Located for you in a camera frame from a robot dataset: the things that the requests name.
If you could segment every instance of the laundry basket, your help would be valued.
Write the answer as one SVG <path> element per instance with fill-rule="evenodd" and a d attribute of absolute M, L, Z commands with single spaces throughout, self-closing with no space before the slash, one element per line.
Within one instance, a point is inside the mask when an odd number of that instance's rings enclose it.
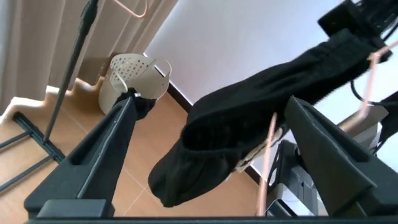
<path fill-rule="evenodd" d="M 104 114 L 113 107 L 121 93 L 133 87 L 141 97 L 159 99 L 167 91 L 170 74 L 163 76 L 155 65 L 159 59 L 148 58 L 138 54 L 119 54 L 112 58 L 111 65 L 106 72 L 105 81 L 99 91 L 98 103 Z"/>

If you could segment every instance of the clothes rack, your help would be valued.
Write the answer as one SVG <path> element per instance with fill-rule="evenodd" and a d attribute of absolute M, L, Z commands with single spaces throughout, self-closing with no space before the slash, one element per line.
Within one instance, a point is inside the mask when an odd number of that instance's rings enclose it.
<path fill-rule="evenodd" d="M 64 158 L 65 155 L 62 153 L 62 151 L 57 148 L 50 140 L 49 137 L 51 135 L 52 129 L 54 127 L 55 121 L 57 119 L 57 116 L 59 114 L 61 104 L 63 102 L 63 99 L 65 97 L 65 94 L 67 92 L 68 85 L 70 83 L 70 80 L 72 78 L 73 71 L 75 69 L 76 62 L 79 58 L 81 49 L 83 47 L 83 44 L 85 42 L 86 36 L 88 32 L 90 31 L 91 25 L 94 23 L 96 13 L 97 13 L 97 8 L 98 8 L 98 0 L 89 0 L 83 9 L 83 12 L 81 14 L 81 21 L 79 25 L 79 32 L 78 36 L 75 40 L 75 44 L 73 46 L 73 51 L 72 55 L 69 59 L 67 69 L 65 70 L 65 74 L 63 76 L 62 84 L 59 89 L 58 95 L 57 95 L 57 100 L 55 102 L 55 105 L 53 107 L 53 111 L 49 120 L 49 123 L 47 125 L 47 129 L 45 130 L 45 134 L 43 134 L 37 126 L 35 126 L 33 123 L 29 121 L 29 119 L 23 115 L 21 112 L 15 112 L 14 115 L 12 116 L 12 119 L 23 129 L 25 132 L 22 134 L 19 134 L 13 138 L 8 139 L 5 142 L 0 143 L 0 149 L 17 142 L 18 140 L 25 138 L 26 136 L 31 137 L 32 139 L 35 140 L 35 142 L 41 146 L 48 154 L 48 156 L 38 163 L 34 164 L 27 170 L 21 172 L 20 174 L 16 175 L 14 178 L 11 180 L 7 181 L 5 184 L 2 184 L 0 186 L 0 192 L 3 190 L 7 189 L 10 187 L 12 184 L 15 184 L 17 181 L 21 180 L 37 168 L 41 167 L 44 165 L 47 161 L 53 159 L 56 162 L 60 163 Z"/>

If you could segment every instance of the stand base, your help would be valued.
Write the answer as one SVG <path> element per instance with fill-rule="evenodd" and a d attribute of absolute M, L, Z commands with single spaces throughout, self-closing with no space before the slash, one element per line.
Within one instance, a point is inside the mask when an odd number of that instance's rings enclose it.
<path fill-rule="evenodd" d="M 38 145 L 40 145 L 48 154 L 46 158 L 42 159 L 38 163 L 34 164 L 24 172 L 21 172 L 19 175 L 15 176 L 11 180 L 7 181 L 5 184 L 0 186 L 0 192 L 3 190 L 6 190 L 8 187 L 10 187 L 12 184 L 15 184 L 17 181 L 21 180 L 40 166 L 44 165 L 47 161 L 53 159 L 56 162 L 60 163 L 64 158 L 65 155 L 62 153 L 62 151 L 57 148 L 51 141 L 43 141 L 43 133 L 36 127 L 34 124 L 32 124 L 29 119 L 25 117 L 21 112 L 15 112 L 14 115 L 12 116 L 12 120 L 14 120 L 22 129 L 25 130 L 22 134 L 19 134 L 13 138 L 8 139 L 5 142 L 0 143 L 0 149 L 26 137 L 30 136 L 32 139 L 36 141 Z"/>

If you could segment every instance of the curtain fold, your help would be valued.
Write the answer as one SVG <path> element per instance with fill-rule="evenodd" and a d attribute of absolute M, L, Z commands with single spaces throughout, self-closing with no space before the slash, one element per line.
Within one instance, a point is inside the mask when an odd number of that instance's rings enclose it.
<path fill-rule="evenodd" d="M 115 54 L 143 54 L 178 0 L 148 0 L 143 19 L 112 0 L 101 0 L 77 61 L 76 77 L 94 85 Z M 43 100 L 47 85 L 58 87 L 88 0 L 0 0 L 0 114 L 14 96 Z M 144 0 L 121 1 L 141 14 Z"/>

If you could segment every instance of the tile floor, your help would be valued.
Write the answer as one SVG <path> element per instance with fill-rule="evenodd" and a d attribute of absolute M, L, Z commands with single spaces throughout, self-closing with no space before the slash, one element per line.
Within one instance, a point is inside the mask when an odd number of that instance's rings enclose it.
<path fill-rule="evenodd" d="M 91 87 L 77 82 L 68 92 L 50 140 L 68 154 L 104 116 L 97 98 L 100 85 Z M 14 105 L 0 124 L 0 142 L 22 132 L 12 121 L 15 111 L 23 112 L 44 131 L 52 112 L 56 93 L 48 92 L 41 106 Z M 147 185 L 153 165 L 178 138 L 187 113 L 168 94 L 148 116 L 138 121 L 131 138 L 124 168 L 118 180 L 113 205 L 115 216 L 243 216 L 253 215 L 257 184 L 247 174 L 233 174 L 216 189 L 174 208 L 164 208 Z M 44 158 L 46 153 L 34 140 L 23 139 L 0 149 L 0 184 Z M 23 223 L 27 220 L 24 199 L 57 166 L 48 162 L 41 169 L 0 193 L 0 222 Z"/>

